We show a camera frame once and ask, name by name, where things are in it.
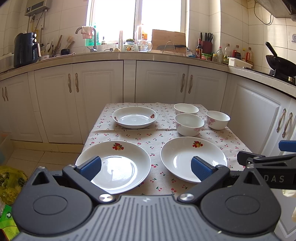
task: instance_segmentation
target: window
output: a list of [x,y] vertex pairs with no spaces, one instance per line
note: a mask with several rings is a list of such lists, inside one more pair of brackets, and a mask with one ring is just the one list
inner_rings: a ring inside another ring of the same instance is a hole
[[96,26],[99,42],[117,42],[119,31],[123,39],[132,39],[138,25],[151,40],[152,29],[185,32],[186,0],[91,0],[88,22]]

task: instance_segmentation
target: yellow plastic bag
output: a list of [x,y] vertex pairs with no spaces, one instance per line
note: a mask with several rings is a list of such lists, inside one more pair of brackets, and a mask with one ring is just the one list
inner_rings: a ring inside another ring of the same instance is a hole
[[0,166],[0,197],[7,205],[12,205],[27,182],[27,175],[8,166]]

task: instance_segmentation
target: wooden cutting board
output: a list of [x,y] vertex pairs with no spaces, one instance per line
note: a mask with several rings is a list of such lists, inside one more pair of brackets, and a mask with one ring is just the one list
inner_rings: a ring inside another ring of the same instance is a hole
[[[185,45],[186,46],[186,37],[185,33],[180,32],[171,32],[171,31],[165,31],[165,30],[158,30],[153,29],[152,30],[152,49],[153,50],[163,50],[166,43],[172,41],[174,45]],[[176,47],[176,52],[178,53],[186,53],[186,48]],[[171,51],[174,52],[174,47],[172,43],[168,43],[167,47],[165,48],[165,51]]]

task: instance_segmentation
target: tablecloth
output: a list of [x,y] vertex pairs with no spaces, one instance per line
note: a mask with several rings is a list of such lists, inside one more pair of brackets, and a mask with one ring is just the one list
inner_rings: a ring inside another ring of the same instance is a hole
[[[156,122],[144,129],[126,129],[118,125],[112,119],[112,113],[126,106],[144,106],[153,109],[157,113]],[[175,125],[175,111],[173,104],[162,103],[116,103],[107,104],[99,116],[96,124],[90,132],[83,151],[96,143],[121,140],[127,141],[142,147],[147,151],[151,158],[151,170],[147,178],[137,187],[125,194],[133,195],[180,195],[186,192],[186,189],[195,184],[180,180],[174,176],[163,165],[160,159],[160,150],[169,140],[180,137]],[[218,146],[225,154],[228,167],[231,170],[243,170],[243,167],[237,163],[237,153],[241,150],[249,151],[229,128],[221,131],[215,131],[206,124],[206,111],[200,104],[195,104],[199,108],[197,115],[205,121],[205,125],[197,136],[208,140]]]

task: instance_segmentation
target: shallow dish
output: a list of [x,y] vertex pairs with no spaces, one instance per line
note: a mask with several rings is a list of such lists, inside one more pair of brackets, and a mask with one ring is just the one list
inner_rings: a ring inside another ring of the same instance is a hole
[[207,115],[207,124],[210,128],[214,130],[223,130],[228,121],[230,121],[230,117],[222,112],[209,110],[206,112]]
[[196,115],[199,112],[199,109],[191,104],[179,103],[174,105],[175,113],[189,113]]
[[95,144],[80,154],[75,165],[79,166],[93,156],[101,158],[102,168],[91,182],[110,194],[133,189],[147,177],[151,168],[148,153],[130,142]]
[[147,107],[128,106],[114,111],[112,118],[122,127],[129,129],[141,129],[156,121],[157,113]]
[[199,183],[199,178],[191,170],[191,160],[199,156],[212,166],[225,165],[224,153],[213,143],[197,137],[178,137],[164,144],[160,158],[165,167],[178,178]]
[[177,114],[175,116],[175,121],[177,132],[186,137],[194,137],[198,135],[205,124],[203,119],[197,115],[188,113]]

